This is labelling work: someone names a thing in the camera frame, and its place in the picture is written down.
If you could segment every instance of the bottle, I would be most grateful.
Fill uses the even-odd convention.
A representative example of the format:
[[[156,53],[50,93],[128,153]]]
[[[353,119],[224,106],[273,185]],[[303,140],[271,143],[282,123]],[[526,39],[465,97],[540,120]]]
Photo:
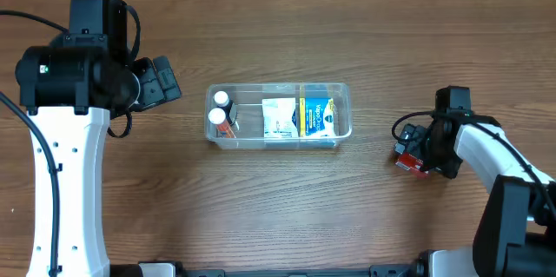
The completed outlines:
[[[216,125],[216,129],[220,132],[220,135],[224,138],[235,138],[234,131],[229,126],[228,120],[226,120],[226,113],[223,109],[214,108],[208,113],[208,120]]]
[[[226,113],[226,120],[230,125],[235,124],[237,119],[237,107],[235,103],[229,98],[225,91],[218,91],[215,93],[215,102]]]

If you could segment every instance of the wood grain surface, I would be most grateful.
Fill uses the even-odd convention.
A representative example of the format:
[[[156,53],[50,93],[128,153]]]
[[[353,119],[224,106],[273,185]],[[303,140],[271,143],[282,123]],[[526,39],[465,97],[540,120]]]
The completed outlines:
[[[183,98],[107,139],[103,228],[113,263],[187,268],[365,267],[470,245],[487,201],[467,165],[449,181],[390,162],[392,123],[472,90],[541,170],[556,166],[556,0],[125,0],[140,56],[167,55]],[[67,24],[70,0],[0,0]],[[0,89],[56,32],[0,22]],[[354,132],[335,150],[222,151],[205,140],[204,99],[219,82],[345,82]],[[23,275],[34,230],[30,135],[0,108],[0,275]],[[427,124],[427,119],[416,122]],[[121,129],[123,124],[114,125]]]

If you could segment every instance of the white bottle cap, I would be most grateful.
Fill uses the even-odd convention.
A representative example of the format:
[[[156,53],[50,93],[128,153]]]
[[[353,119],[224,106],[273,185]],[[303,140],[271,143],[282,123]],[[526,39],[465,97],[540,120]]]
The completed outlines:
[[[219,107],[226,107],[229,103],[228,94],[225,91],[219,91],[215,93],[215,102]]]
[[[214,125],[220,125],[226,121],[226,112],[220,108],[211,109],[208,113],[208,120]]]

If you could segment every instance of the red object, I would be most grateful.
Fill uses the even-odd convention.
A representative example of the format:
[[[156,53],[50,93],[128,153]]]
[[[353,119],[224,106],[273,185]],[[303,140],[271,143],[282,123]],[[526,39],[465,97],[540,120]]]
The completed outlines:
[[[419,170],[419,168],[423,166],[423,161],[410,155],[408,152],[404,152],[400,156],[398,156],[396,165],[400,168],[410,171],[411,173],[413,173],[413,175],[419,178],[428,177],[428,171],[421,172]]]

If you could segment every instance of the clear plastic bin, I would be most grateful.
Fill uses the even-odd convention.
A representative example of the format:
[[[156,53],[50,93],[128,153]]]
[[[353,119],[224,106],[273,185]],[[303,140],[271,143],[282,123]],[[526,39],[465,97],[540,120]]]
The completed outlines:
[[[237,107],[236,125],[232,126],[235,138],[220,137],[209,121],[209,111],[217,108],[214,95],[228,93]],[[300,130],[300,96],[306,98],[332,98],[334,100],[334,134],[330,137],[264,137],[262,99],[295,98],[297,131]],[[351,97],[349,87],[341,82],[298,83],[224,83],[211,85],[207,90],[205,110],[205,136],[225,149],[231,148],[334,148],[352,132]]]

